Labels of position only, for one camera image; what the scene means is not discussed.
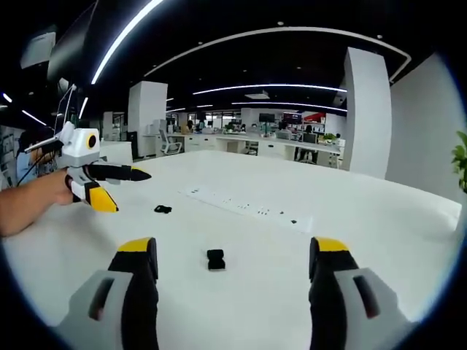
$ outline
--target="computer monitor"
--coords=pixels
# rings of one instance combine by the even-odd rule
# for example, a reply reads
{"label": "computer monitor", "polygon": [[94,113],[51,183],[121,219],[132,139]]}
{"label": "computer monitor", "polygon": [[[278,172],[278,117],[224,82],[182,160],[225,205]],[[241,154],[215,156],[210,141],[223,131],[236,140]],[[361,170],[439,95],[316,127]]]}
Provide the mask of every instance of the computer monitor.
{"label": "computer monitor", "polygon": [[274,123],[274,114],[260,113],[260,123]]}
{"label": "computer monitor", "polygon": [[299,113],[283,113],[282,120],[287,124],[301,124],[301,114]]}
{"label": "computer monitor", "polygon": [[304,133],[304,142],[308,142],[309,144],[316,144],[316,134]]}

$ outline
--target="human hand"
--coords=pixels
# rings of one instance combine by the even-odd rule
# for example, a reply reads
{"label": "human hand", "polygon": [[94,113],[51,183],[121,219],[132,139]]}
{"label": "human hand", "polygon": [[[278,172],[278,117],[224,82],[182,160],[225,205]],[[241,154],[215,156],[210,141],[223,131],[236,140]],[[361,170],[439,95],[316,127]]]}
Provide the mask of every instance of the human hand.
{"label": "human hand", "polygon": [[53,173],[47,175],[50,186],[52,187],[52,194],[54,197],[54,203],[66,206],[73,203],[73,193],[66,186],[66,169],[61,169],[54,171]]}

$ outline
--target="ceiling light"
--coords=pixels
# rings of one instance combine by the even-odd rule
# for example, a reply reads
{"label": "ceiling light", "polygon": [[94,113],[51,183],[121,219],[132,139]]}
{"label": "ceiling light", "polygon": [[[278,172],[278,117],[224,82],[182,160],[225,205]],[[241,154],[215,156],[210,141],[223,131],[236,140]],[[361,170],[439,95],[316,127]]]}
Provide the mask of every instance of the ceiling light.
{"label": "ceiling light", "polygon": [[88,102],[88,97],[85,98],[85,100],[82,102],[82,106],[81,106],[81,111],[80,111],[80,116],[78,117],[78,119],[81,119],[82,117],[82,113],[84,112],[85,110],[85,107],[86,107],[86,103]]}
{"label": "ceiling light", "polygon": [[13,102],[13,100],[12,100],[6,93],[3,93],[3,98],[4,98],[5,100],[7,100],[8,102],[10,102],[10,103]]}
{"label": "ceiling light", "polygon": [[304,106],[304,107],[326,108],[326,109],[332,109],[334,111],[347,112],[346,109],[342,109],[342,108],[318,106],[316,104],[292,104],[290,102],[232,102],[232,104],[285,104],[285,105],[288,105],[288,106]]}
{"label": "ceiling light", "polygon": [[259,84],[259,85],[240,85],[240,86],[220,87],[218,89],[198,91],[197,93],[193,93],[193,95],[201,95],[202,93],[213,93],[215,91],[223,91],[223,90],[246,89],[246,88],[266,88],[266,87],[272,87],[272,88],[309,88],[309,89],[322,89],[322,90],[338,91],[340,93],[346,93],[347,92],[347,90],[345,90],[345,89],[338,89],[337,87],[327,87],[327,86],[319,86],[319,85]]}
{"label": "ceiling light", "polygon": [[146,15],[151,12],[156,6],[158,6],[163,0],[152,0],[149,4],[147,4],[139,13],[130,21],[129,24],[122,30],[119,36],[117,36],[116,40],[113,42],[112,46],[109,48],[107,53],[105,54],[104,58],[102,59],[101,64],[94,73],[94,78],[91,81],[91,84],[94,85],[97,83],[97,79],[101,75],[102,71],[104,70],[105,66],[109,62],[110,58],[116,51],[116,49],[120,46],[122,41],[126,38],[127,35],[136,27],[136,25],[144,18]]}
{"label": "ceiling light", "polygon": [[171,109],[170,111],[166,111],[166,113],[169,113],[169,112],[176,112],[176,111],[184,111],[185,108],[177,108],[177,109]]}
{"label": "ceiling light", "polygon": [[25,111],[24,109],[21,111],[22,113],[26,114],[28,117],[36,120],[38,123],[41,123],[43,124],[43,126],[47,126],[47,124],[45,124],[44,122],[42,122],[41,120],[37,119],[35,116],[29,114],[27,111]]}

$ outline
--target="human arm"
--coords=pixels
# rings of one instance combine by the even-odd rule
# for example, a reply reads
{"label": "human arm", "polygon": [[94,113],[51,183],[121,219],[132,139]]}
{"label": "human arm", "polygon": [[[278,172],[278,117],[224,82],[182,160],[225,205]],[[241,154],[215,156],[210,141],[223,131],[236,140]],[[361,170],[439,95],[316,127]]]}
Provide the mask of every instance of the human arm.
{"label": "human arm", "polygon": [[38,164],[49,163],[54,156],[52,152],[47,153],[46,155],[44,155],[44,157],[42,157],[42,155],[42,148],[34,149],[33,151],[31,151],[31,160],[29,162],[30,165],[35,164],[37,161],[39,161]]}
{"label": "human arm", "polygon": [[66,205],[73,195],[60,170],[0,192],[0,236],[13,236],[43,215],[54,203]]}

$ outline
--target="white cabinet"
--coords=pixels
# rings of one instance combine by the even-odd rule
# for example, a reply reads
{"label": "white cabinet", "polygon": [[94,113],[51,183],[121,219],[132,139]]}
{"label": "white cabinet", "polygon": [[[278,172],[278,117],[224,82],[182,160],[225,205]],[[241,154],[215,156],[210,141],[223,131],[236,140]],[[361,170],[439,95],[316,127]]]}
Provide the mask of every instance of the white cabinet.
{"label": "white cabinet", "polygon": [[209,136],[199,136],[200,138],[200,147],[201,149],[215,150],[216,149],[216,139],[215,137]]}
{"label": "white cabinet", "polygon": [[199,136],[185,137],[185,152],[199,151],[201,149],[201,140]]}
{"label": "white cabinet", "polygon": [[206,135],[192,135],[185,137],[185,152],[216,149],[216,138]]}
{"label": "white cabinet", "polygon": [[261,141],[258,146],[258,155],[270,158],[286,158],[286,146],[274,142]]}

